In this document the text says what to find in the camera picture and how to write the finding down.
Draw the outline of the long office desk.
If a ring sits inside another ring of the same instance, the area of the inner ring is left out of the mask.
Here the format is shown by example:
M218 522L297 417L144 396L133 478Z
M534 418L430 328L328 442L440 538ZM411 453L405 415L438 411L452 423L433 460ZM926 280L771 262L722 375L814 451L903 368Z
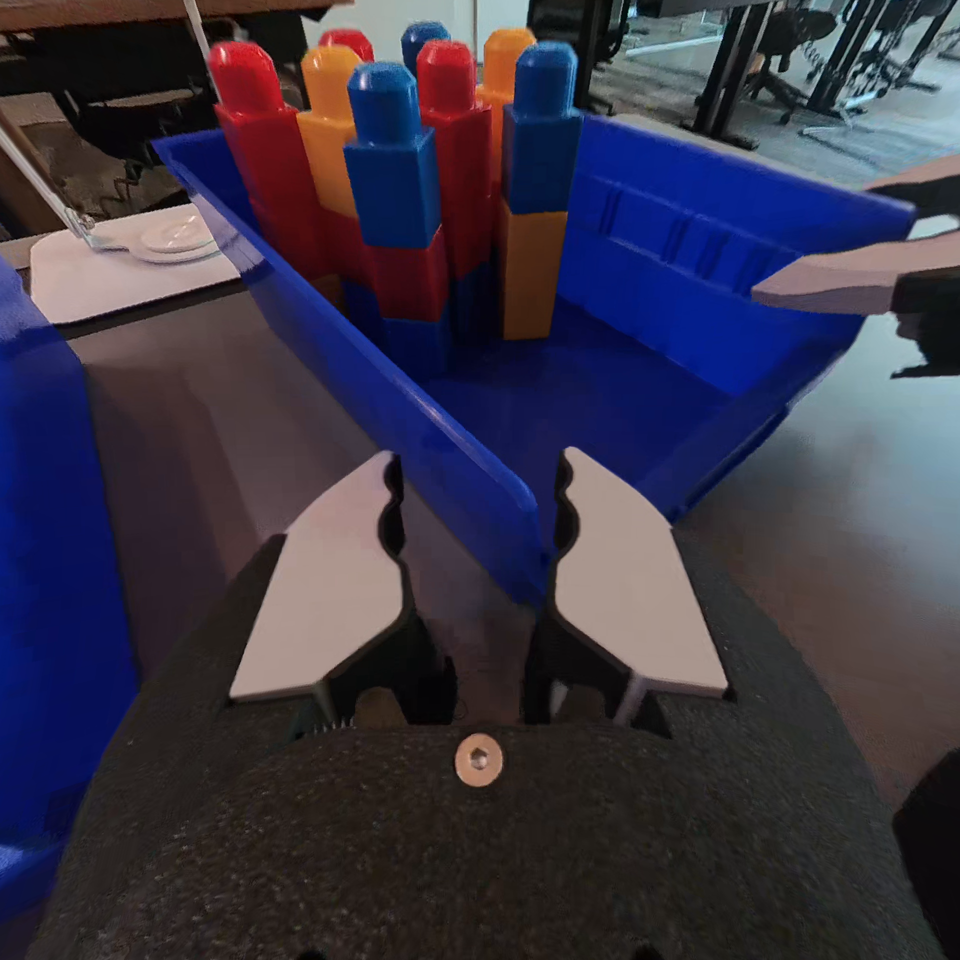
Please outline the long office desk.
M743 89L760 67L758 48L771 15L785 8L830 12L837 18L833 32L825 39L800 47L791 56L789 69L781 75L807 96L805 107L798 109L786 126L799 114L822 117L824 124L803 126L798 134L845 153L839 142L841 133L867 134L868 128L858 124L857 119L874 102L905 90L927 95L941 92L940 83L919 78L918 70L928 58L958 64L958 21L953 20L957 7L955 1L739 2L737 6L729 2L725 26L718 34L638 47L630 50L627 58L718 43L705 85L694 101L696 113L690 130L755 150L757 143L735 134L730 125L738 104L750 100ZM758 96L763 93L778 108L780 119L784 109L768 92L762 91Z

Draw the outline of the cluster of plastic block towers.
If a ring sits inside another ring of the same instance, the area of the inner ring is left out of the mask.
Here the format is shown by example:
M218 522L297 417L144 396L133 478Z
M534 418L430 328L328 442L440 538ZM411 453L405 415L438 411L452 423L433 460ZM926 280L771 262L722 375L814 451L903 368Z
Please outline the cluster of plastic block towers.
M550 337L584 117L568 42L498 29L477 61L419 20L399 50L327 30L301 61L303 109L253 41L218 42L207 67L261 236L429 379L455 349Z

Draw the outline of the black office chair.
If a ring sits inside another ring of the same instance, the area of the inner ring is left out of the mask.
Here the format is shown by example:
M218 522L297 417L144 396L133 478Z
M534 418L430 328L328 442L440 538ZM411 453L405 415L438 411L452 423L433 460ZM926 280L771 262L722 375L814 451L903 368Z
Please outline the black office chair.
M745 81L743 91L750 101L756 101L762 91L768 92L783 108L778 119L780 126L786 126L808 99L807 94L782 77L789 69L791 57L807 43L827 38L836 24L836 16L826 10L786 7L771 14L757 48L762 60Z
M629 33L634 6L631 1L530 1L526 26L538 42L564 42L578 51L588 20L595 16L593 61L603 64L618 54Z

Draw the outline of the dark cloth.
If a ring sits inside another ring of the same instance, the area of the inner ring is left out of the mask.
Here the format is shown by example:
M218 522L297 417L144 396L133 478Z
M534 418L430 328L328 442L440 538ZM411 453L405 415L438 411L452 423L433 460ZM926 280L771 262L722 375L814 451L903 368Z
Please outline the dark cloth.
M947 752L893 818L924 918L949 959L959 957L959 750Z

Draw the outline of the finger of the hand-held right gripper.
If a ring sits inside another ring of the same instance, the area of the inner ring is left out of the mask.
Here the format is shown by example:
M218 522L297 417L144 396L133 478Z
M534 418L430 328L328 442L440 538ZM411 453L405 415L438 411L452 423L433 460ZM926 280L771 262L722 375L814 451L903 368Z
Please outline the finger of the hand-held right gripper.
M755 283L762 306L856 316L917 313L909 282L958 279L957 229L918 239L876 243L834 253L809 254Z
M918 219L950 216L959 220L959 154L940 157L863 187L879 196L914 206Z

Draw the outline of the blue plastic bin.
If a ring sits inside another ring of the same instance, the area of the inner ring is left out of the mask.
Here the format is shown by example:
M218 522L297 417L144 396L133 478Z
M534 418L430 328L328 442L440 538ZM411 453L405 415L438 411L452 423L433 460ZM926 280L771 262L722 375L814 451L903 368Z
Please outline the blue plastic bin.
M3 261L2 958L22 957L138 687L86 372Z
M546 587L561 450L684 516L846 354L863 318L768 308L797 258L899 243L913 204L653 121L584 119L550 336L413 379L261 237L222 131L155 149L267 325L510 597Z

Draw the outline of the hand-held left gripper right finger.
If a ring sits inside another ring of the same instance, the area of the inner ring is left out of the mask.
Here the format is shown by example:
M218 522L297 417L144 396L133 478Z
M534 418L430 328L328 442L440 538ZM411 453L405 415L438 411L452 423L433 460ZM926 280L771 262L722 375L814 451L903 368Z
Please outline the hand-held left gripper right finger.
M634 726L644 701L722 701L730 681L671 524L638 490L577 447L561 450L556 554L524 665L521 715L560 719L574 689Z

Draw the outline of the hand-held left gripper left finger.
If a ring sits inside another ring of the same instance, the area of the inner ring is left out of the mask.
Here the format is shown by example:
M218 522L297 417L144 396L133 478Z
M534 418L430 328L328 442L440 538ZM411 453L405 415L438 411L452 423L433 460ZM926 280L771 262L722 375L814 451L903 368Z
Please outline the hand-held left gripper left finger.
M401 457L385 450L289 526L230 702L308 696L334 725L354 717L366 691L385 689L408 724L451 724L458 680L417 609L403 499Z

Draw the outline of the wooden display board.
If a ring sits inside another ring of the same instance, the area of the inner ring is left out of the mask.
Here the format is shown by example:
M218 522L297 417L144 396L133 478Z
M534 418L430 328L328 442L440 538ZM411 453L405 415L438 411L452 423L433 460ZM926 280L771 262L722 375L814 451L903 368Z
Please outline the wooden display board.
M1 33L186 18L185 1L2 1ZM201 18L354 6L354 1L196 1Z

